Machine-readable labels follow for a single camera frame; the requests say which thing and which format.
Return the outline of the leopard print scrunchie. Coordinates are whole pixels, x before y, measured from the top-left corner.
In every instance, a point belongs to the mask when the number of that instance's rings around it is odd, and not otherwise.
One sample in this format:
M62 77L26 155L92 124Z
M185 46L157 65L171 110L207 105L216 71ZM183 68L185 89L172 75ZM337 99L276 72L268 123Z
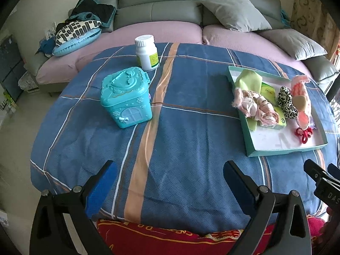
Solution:
M277 94L276 103L279 108L281 108L286 119L296 119L298 111L293 105L293 96L290 90L281 86L279 93Z

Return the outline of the pink floral scrunchie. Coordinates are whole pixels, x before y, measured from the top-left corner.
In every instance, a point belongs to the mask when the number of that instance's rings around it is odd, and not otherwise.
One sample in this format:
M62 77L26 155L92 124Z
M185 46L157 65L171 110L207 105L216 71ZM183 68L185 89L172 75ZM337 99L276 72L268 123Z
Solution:
M273 106L257 92L235 88L232 106L242 112L246 118L262 124L276 125L279 122L279 116Z

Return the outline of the pink white knitted cloth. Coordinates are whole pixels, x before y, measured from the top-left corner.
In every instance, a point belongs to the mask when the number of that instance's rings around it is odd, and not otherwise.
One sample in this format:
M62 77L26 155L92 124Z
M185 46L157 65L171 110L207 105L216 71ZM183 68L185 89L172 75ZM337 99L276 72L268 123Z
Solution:
M305 84L310 79L307 75L297 75L291 80L291 95L294 107L297 109L297 124L303 130L306 130L311 122L311 100Z

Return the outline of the green tissue pack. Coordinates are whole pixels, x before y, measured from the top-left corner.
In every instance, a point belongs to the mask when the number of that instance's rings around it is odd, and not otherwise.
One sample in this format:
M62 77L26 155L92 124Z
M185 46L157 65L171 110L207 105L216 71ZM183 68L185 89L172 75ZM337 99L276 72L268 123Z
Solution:
M276 125L267 125L267 124L260 123L260 126L266 127L266 128L272 128L276 130L280 130L286 127L286 120L285 120L283 111L281 110L281 108L277 106L277 103L276 103L275 88L262 82L261 95L273 106L275 112L277 112L279 116L279 122Z

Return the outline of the green cloth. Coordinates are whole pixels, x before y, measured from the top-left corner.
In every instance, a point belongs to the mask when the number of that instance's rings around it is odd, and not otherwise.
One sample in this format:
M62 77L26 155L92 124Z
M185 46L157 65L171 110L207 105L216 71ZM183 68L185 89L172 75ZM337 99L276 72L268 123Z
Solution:
M251 90L260 94L262 85L262 77L252 70L244 69L237 77L235 82L235 88L241 88L241 90ZM251 131L255 131L258 121L251 118L246 118L248 127Z

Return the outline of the tan makeup sponge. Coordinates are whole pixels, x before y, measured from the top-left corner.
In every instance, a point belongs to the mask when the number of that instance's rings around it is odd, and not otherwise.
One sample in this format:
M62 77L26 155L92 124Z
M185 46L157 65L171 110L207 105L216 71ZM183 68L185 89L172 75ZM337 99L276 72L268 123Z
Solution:
M292 103L298 112L305 112L307 108L307 99L303 95L297 95L292 97Z

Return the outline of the teal shallow cardboard tray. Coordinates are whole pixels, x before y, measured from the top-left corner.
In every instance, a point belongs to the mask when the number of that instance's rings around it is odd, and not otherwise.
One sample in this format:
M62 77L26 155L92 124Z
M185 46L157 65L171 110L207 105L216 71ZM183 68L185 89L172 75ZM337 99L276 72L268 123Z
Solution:
M292 79L230 67L232 106L239 112L249 157L312 151L328 144L307 92L306 75Z

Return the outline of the red patterned cloth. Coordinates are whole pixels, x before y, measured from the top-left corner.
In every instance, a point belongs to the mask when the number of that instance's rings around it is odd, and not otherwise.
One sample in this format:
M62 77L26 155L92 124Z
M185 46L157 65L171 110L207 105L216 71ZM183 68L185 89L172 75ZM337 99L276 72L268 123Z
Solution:
M113 254L228 254L243 232L235 229L198 235L105 219L99 219L96 226Z

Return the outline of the teal plastic house box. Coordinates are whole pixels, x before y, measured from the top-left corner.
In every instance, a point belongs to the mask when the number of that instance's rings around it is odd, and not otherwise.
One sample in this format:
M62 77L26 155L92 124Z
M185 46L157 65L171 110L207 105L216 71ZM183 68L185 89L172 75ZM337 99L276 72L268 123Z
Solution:
M139 67L107 75L101 84L100 103L120 128L152 119L150 78Z

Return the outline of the pink sofa seat cover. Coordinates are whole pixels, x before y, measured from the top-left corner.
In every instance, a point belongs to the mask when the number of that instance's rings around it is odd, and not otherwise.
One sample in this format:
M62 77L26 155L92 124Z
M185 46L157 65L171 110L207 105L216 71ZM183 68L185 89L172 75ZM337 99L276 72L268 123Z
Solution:
M97 40L62 57L48 58L41 52L27 62L27 70L39 85L70 82L81 69L102 51L134 44L140 35L153 35L156 43L190 43L227 48L254 54L295 68L306 75L305 64L290 57L264 37L254 32L229 31L221 25L199 25L181 21L139 23L102 33Z

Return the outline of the white pill bottle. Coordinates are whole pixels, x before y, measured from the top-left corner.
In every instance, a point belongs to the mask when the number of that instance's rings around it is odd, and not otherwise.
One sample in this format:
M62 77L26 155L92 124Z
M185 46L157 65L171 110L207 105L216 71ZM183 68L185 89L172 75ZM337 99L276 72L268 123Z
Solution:
M159 65L153 35L141 35L135 38L135 54L138 65L143 71L152 71Z

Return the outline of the patterned beige curtain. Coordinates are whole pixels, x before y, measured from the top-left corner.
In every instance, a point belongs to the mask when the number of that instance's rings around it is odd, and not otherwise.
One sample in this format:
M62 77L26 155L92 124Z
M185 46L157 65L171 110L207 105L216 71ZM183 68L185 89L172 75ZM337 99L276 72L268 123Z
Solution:
M320 0L294 0L290 25L319 43L331 62L337 57L339 28Z

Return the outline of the black white patterned cushion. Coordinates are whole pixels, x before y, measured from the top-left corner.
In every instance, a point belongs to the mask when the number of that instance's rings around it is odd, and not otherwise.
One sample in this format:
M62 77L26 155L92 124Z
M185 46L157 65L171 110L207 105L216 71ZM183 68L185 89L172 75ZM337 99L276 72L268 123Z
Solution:
M100 34L100 21L72 21L56 33L52 55L62 57L77 51L94 42Z

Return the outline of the grey throw pillow upright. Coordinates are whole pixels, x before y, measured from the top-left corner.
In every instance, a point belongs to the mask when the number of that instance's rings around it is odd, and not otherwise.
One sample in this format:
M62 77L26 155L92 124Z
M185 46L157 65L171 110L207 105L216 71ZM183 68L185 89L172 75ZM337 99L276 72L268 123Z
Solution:
M202 0L202 4L227 30L253 32L272 29L250 0Z

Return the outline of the grey sofa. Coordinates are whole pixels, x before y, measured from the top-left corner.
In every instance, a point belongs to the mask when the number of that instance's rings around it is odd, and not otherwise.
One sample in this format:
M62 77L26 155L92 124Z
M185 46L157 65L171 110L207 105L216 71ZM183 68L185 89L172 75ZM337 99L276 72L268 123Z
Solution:
M128 25L157 21L188 22L199 25L201 28L208 25L221 25L213 13L202 5L201 1L202 0L99 0L101 3L113 5L117 8L113 20L113 31ZM265 19L267 19L273 30L284 29L280 16L280 0L250 1L262 13ZM35 77L31 75L29 71L28 73L37 83ZM67 84L68 82L47 85L39 85L37 83L37 86L44 92L53 93L61 92ZM338 89L339 75L327 94L334 94Z

